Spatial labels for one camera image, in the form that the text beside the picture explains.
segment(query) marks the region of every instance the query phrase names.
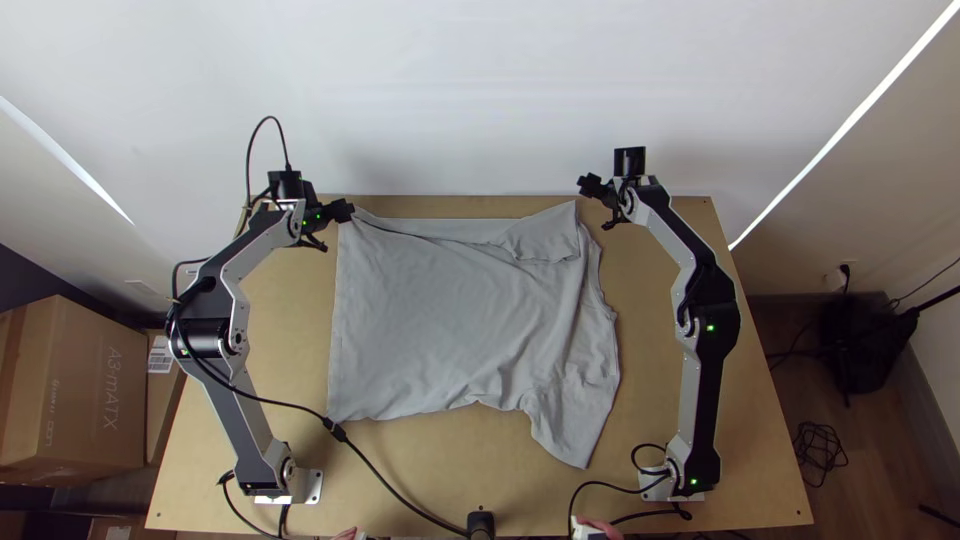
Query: gray t-shirt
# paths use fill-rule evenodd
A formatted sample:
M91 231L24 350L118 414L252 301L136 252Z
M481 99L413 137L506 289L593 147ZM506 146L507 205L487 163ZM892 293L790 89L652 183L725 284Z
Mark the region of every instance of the gray t-shirt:
M522 219L339 227L327 414L337 422L480 402L522 410L586 468L620 384L600 246L573 202Z

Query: wooden tabletop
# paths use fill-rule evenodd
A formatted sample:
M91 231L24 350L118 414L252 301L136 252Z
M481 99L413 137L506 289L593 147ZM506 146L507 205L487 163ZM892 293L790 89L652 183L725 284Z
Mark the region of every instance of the wooden tabletop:
M512 218L570 197L349 197L385 217ZM600 282L617 313L621 382L613 411L587 470L551 457L530 436L520 411L479 404L454 411L344 425L351 440L410 500L443 519L465 525L483 506L496 515L502 536L565 535L567 505L586 480L637 489L630 450L664 444L677 429L681 349L674 339L669 291L677 266L642 227L602 231L609 210L578 198L578 213L603 247ZM717 252L737 283L743 317L740 338L724 365L717 427L723 473L706 501L686 503L692 521L675 515L629 521L625 532L709 531L802 525L813 522L787 427L767 370L753 319L740 290L713 204L679 197L674 208ZM284 249L244 282L251 301L247 367L257 393L323 411L336 278L337 225L318 237L330 251ZM419 518L377 482L363 463L313 417L265 405L274 436L290 444L297 464L322 468L316 506L291 509L291 534L333 535L359 525L372 536L451 536ZM655 457L640 454L640 464ZM236 462L202 387L190 379L183 392L160 468L147 526L157 529L249 533L223 500L218 477ZM279 508L254 506L234 482L233 500L248 519L276 529ZM661 508L638 496L586 488L575 513L612 520Z

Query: human hand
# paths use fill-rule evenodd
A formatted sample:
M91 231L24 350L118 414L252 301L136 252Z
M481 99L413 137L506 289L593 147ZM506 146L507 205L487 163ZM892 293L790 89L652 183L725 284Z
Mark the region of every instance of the human hand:
M356 527L350 527L349 529L343 531L342 533L334 536L331 540L353 540L353 538L354 538L356 535L357 535L357 528L356 528Z
M610 525L606 521L590 519L586 516L577 516L577 523L603 531L603 534L607 535L607 538L610 540L623 540L623 533L618 531L616 527Z

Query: white wall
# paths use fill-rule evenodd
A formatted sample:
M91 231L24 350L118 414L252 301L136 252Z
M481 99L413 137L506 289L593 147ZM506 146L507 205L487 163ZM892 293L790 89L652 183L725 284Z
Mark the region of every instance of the white wall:
M170 261L0 112L0 243L119 308L165 311Z
M909 292L960 256L960 18L734 252L750 294L822 292L842 260L853 290ZM960 283L960 268L905 301ZM960 298L911 340L960 447Z
M0 95L168 260L229 236L268 113L330 193L573 193L645 144L734 238L946 5L7 0Z

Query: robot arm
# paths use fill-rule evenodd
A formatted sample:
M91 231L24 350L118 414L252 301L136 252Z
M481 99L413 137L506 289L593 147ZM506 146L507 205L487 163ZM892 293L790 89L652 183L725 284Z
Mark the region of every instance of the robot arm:
M680 418L667 444L664 463L640 472L641 487L660 481L644 497L651 501L702 500L720 481L720 456L714 448L723 361L740 334L740 308L733 281L716 255L670 204L670 195L654 176L644 175L645 149L615 150L614 178L602 184L588 174L580 194L599 199L613 211L604 224L646 227L670 254L680 273L673 284L676 338L683 346Z
M343 199L320 204L299 171L271 172L270 185L277 208L262 205L247 230L199 268L171 308L167 331L171 352L203 385L233 446L244 494L258 503L315 504L321 471L298 468L287 443L273 437L261 404L243 395L256 391L245 367L250 302L240 282L274 249L303 245L304 237L326 251L311 233L331 220L349 221L353 205Z

